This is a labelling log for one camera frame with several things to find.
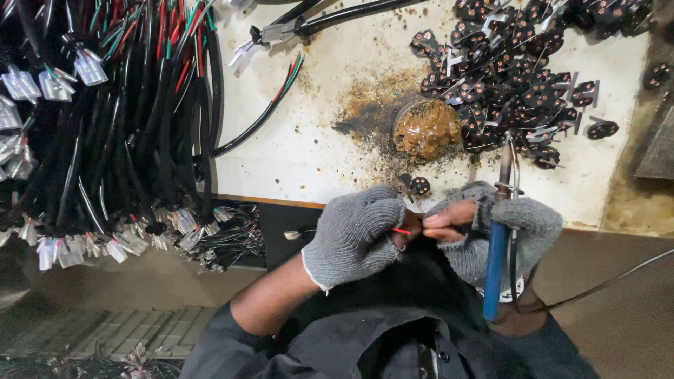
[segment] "hand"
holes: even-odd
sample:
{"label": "hand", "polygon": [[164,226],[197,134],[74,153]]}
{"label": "hand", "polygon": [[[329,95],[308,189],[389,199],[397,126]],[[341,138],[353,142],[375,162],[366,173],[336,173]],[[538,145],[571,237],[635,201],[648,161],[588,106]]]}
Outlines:
{"label": "hand", "polygon": [[387,185],[331,200],[316,236],[302,249],[305,270],[324,291],[383,270],[400,255],[391,228],[401,227],[405,217],[405,203]]}
{"label": "hand", "polygon": [[[552,208],[528,198],[495,203],[495,192],[484,181],[454,189],[423,222],[424,235],[438,240],[456,274],[476,287],[482,287],[485,278],[491,220],[519,229],[518,276],[531,269],[561,233],[561,216]],[[476,233],[457,230],[465,225]],[[507,289],[509,276],[502,277],[501,288]]]}

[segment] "metal terminal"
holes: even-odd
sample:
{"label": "metal terminal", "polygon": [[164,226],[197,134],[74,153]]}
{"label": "metal terminal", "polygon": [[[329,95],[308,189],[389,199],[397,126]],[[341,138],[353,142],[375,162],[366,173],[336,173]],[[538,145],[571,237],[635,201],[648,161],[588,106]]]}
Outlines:
{"label": "metal terminal", "polygon": [[568,83],[554,83],[552,85],[552,88],[556,90],[566,90],[567,91],[567,96],[566,100],[571,101],[571,95],[572,92],[574,91],[574,88],[576,87],[576,80],[578,79],[578,71],[574,72],[571,82]]}

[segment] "black shirt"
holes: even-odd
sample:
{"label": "black shirt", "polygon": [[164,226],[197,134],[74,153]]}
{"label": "black shirt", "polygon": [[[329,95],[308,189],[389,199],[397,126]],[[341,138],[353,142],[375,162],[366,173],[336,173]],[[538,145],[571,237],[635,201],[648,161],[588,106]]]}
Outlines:
{"label": "black shirt", "polygon": [[226,304],[181,378],[598,377],[550,315],[525,337],[489,330],[475,289],[428,241],[413,246],[381,273],[312,297],[275,339],[245,332]]}

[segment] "worker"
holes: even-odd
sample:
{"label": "worker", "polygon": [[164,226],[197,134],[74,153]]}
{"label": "worker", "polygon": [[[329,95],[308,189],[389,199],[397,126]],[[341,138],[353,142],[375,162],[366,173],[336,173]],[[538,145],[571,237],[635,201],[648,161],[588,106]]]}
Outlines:
{"label": "worker", "polygon": [[388,186],[333,199],[301,254],[215,314],[181,378],[598,378],[550,314],[525,312],[542,306],[530,288],[521,313],[481,317],[490,222],[519,228],[518,275],[562,226],[495,190],[452,190],[423,225]]}

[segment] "floor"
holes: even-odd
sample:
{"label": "floor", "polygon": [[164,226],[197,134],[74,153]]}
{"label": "floor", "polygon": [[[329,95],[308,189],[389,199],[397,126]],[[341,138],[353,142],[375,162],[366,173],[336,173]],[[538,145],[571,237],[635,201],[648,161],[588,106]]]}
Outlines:
{"label": "floor", "polygon": [[[599,284],[665,250],[672,239],[564,233],[543,258],[534,282],[553,303]],[[123,264],[54,269],[40,279],[47,298],[89,310],[177,310],[218,307],[264,272],[205,272],[193,262],[148,250]],[[672,378],[674,256],[612,287],[554,311],[554,316],[603,378]]]}

